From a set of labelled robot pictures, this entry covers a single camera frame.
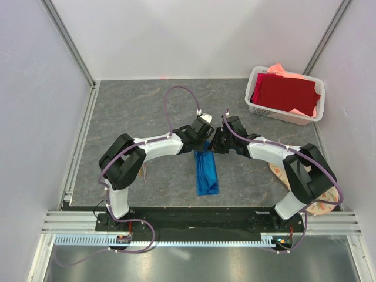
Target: white wall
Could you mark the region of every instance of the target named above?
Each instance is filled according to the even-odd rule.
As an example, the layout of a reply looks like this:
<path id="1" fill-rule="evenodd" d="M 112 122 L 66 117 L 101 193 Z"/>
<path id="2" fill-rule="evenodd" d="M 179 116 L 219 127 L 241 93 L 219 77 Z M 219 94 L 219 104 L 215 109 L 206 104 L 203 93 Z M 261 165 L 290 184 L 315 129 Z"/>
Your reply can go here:
<path id="1" fill-rule="evenodd" d="M 312 75 L 325 82 L 319 123 L 329 161 L 376 263 L 376 2 L 353 1 Z"/>
<path id="2" fill-rule="evenodd" d="M 0 1 L 0 273 L 25 281 L 89 87 L 38 0 Z"/>
<path id="3" fill-rule="evenodd" d="M 340 0 L 53 0 L 98 80 L 302 72 Z"/>

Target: gray marble surface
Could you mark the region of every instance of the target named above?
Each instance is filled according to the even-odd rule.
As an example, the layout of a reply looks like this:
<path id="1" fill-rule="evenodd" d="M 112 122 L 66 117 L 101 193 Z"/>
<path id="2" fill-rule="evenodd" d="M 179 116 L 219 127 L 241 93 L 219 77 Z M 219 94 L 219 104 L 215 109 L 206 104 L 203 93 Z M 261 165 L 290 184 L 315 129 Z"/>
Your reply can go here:
<path id="1" fill-rule="evenodd" d="M 226 108 L 239 116 L 248 133 L 258 133 L 285 144 L 317 144 L 314 127 L 294 125 L 248 111 L 244 102 L 247 79 L 121 80 L 103 81 L 93 112 L 73 191 L 73 206 L 95 206 L 105 198 L 97 183 L 98 161 L 122 133 L 152 137 L 167 133 L 163 111 L 165 91 L 173 85 L 192 89 L 203 112 L 213 115 L 212 125 L 221 125 Z M 189 93 L 170 93 L 168 111 L 174 128 L 190 125 L 196 104 Z M 220 193 L 198 196 L 193 152 L 165 156 L 146 163 L 147 183 L 137 178 L 131 185 L 131 206 L 272 206 L 287 193 L 286 187 L 267 163 L 249 160 L 231 152 L 215 154 Z"/>

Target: laundry basket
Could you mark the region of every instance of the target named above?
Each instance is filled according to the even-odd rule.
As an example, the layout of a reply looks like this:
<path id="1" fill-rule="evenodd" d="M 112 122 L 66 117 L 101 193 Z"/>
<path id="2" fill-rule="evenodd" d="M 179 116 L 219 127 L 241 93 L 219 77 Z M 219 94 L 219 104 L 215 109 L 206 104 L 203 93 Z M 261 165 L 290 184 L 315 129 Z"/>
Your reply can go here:
<path id="1" fill-rule="evenodd" d="M 257 81 L 257 74 L 258 73 L 266 73 L 268 70 L 267 67 L 264 66 L 256 66 L 251 73 L 251 76 L 249 77 L 247 89 L 246 89 L 246 103 L 248 105 L 249 111 L 251 113 L 255 113 L 257 115 L 262 115 L 262 116 L 268 116 L 273 119 L 280 119 L 284 120 L 285 122 L 291 122 L 295 123 L 297 125 L 306 125 L 310 122 L 318 122 L 322 117 L 323 117 L 323 112 L 324 112 L 324 102 L 325 102 L 325 87 L 324 87 L 324 82 L 320 79 L 317 78 L 312 78 L 311 76 L 306 76 L 304 77 L 308 80 L 314 81 L 315 84 L 315 90 L 317 94 L 319 94 L 320 100 L 318 100 L 316 104 L 316 112 L 317 116 L 316 117 L 307 117 L 307 116 L 301 116 L 301 115 L 296 115 L 293 113 L 288 113 L 284 112 L 282 110 L 275 110 L 263 106 L 259 106 L 256 104 L 251 103 L 251 97 L 254 91 L 254 88 L 256 86 L 256 81 Z"/>

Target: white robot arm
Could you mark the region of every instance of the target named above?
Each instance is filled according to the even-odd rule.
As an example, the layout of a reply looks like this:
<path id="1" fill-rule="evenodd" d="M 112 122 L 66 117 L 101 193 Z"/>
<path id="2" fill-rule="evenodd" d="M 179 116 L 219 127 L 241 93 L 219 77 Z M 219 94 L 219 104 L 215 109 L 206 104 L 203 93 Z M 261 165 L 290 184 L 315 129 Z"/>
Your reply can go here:
<path id="1" fill-rule="evenodd" d="M 116 218 L 119 219 L 129 212 L 127 202 L 128 187 L 137 177 L 143 162 L 165 155 L 179 155 L 192 150 L 202 151 L 205 141 L 213 132 L 213 128 L 210 125 L 211 118 L 207 114 L 198 116 L 192 125 L 174 130 L 168 139 L 139 145 L 127 153 L 129 156 L 126 160 L 120 158 L 114 162 L 106 171 L 104 177 L 110 188 L 110 202 Z M 273 163 L 279 167 L 284 167 L 286 170 L 291 192 L 271 209 L 271 216 L 275 217 L 276 221 L 282 222 L 293 217 L 333 186 L 319 169 L 293 152 L 268 144 L 267 139 L 260 135 L 248 135 L 237 116 L 232 116 L 227 121 L 238 135 L 260 143 L 240 140 L 228 128 L 223 126 L 216 129 L 216 134 L 207 148 L 208 150 L 223 154 L 229 153 L 230 149 L 234 149 L 238 155 Z M 127 134 L 120 135 L 101 158 L 99 162 L 100 168 L 103 170 L 124 148 L 136 143 L 144 143 L 145 140 L 162 139 L 163 136 L 159 137 L 132 139 Z M 335 177 L 316 146 L 307 144 L 303 147 L 291 146 L 291 148 L 314 159 L 332 177 Z M 311 166 L 311 170 L 307 172 L 304 168 L 305 166 Z"/>

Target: blue cloth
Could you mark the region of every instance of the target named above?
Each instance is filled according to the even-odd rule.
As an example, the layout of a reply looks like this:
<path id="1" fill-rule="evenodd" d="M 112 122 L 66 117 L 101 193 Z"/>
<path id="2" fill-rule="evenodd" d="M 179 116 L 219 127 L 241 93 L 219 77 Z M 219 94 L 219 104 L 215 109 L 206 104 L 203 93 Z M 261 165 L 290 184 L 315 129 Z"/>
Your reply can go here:
<path id="1" fill-rule="evenodd" d="M 210 144 L 206 141 L 204 150 Z M 197 194 L 215 195 L 219 193 L 218 176 L 212 151 L 194 152 L 196 159 Z"/>

